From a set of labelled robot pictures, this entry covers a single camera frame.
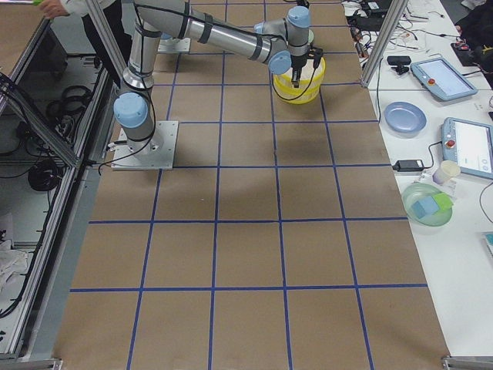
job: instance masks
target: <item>yellow bucket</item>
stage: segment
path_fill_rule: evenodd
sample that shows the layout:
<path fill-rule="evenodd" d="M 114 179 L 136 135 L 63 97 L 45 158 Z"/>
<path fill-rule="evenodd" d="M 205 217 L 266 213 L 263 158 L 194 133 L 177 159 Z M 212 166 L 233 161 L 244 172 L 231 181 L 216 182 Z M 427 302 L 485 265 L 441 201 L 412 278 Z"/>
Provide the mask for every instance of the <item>yellow bucket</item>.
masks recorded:
<path fill-rule="evenodd" d="M 292 69 L 282 75 L 274 75 L 273 84 L 279 96 L 284 102 L 291 104 L 305 104 L 315 99 L 320 91 L 320 85 L 325 76 L 325 60 L 321 59 L 320 65 L 315 70 L 314 78 L 311 81 L 311 75 L 314 73 L 314 61 L 307 60 L 307 65 L 303 67 L 300 77 L 300 87 L 294 88 L 291 84 Z"/>

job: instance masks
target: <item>tablet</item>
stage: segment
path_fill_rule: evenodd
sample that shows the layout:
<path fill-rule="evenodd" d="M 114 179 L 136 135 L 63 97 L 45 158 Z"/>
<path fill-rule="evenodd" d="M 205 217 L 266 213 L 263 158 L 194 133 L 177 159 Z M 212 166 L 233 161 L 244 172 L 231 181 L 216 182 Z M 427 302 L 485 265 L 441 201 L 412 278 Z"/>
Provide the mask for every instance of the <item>tablet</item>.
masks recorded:
<path fill-rule="evenodd" d="M 411 63 L 411 71 L 421 85 L 440 100 L 474 95 L 477 89 L 443 58 Z"/>
<path fill-rule="evenodd" d="M 448 117 L 441 134 L 445 160 L 456 162 L 462 173 L 493 179 L 493 126 Z"/>

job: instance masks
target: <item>white cup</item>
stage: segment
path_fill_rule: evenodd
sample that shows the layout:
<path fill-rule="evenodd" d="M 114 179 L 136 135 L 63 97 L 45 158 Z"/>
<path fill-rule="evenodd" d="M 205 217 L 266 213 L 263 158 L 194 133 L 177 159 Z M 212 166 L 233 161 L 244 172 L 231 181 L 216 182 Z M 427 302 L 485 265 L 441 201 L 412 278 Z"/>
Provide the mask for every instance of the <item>white cup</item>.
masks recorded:
<path fill-rule="evenodd" d="M 449 181 L 452 177 L 456 177 L 459 173 L 461 173 L 461 168 L 456 164 L 456 162 L 444 160 L 433 173 L 433 181 L 439 185 L 442 185 L 443 183 Z"/>

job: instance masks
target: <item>power adapter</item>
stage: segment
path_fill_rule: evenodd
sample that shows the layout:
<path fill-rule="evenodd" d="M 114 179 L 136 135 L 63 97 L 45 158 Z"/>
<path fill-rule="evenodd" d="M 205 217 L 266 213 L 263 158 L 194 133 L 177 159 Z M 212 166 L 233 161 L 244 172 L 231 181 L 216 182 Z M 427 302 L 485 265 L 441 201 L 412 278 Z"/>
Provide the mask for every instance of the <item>power adapter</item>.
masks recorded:
<path fill-rule="evenodd" d="M 421 172 L 424 164 L 422 160 L 398 160 L 392 169 L 397 172 Z"/>

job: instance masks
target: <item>hand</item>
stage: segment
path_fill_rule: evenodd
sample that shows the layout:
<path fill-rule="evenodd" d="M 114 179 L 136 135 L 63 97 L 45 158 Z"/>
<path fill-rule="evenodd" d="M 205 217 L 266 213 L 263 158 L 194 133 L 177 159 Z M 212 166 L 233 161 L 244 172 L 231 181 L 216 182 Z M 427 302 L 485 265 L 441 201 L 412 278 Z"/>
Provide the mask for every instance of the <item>hand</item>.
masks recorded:
<path fill-rule="evenodd" d="M 65 8 L 63 8 L 60 0 L 43 0 L 43 2 L 39 4 L 39 8 L 47 19 L 69 15 Z"/>

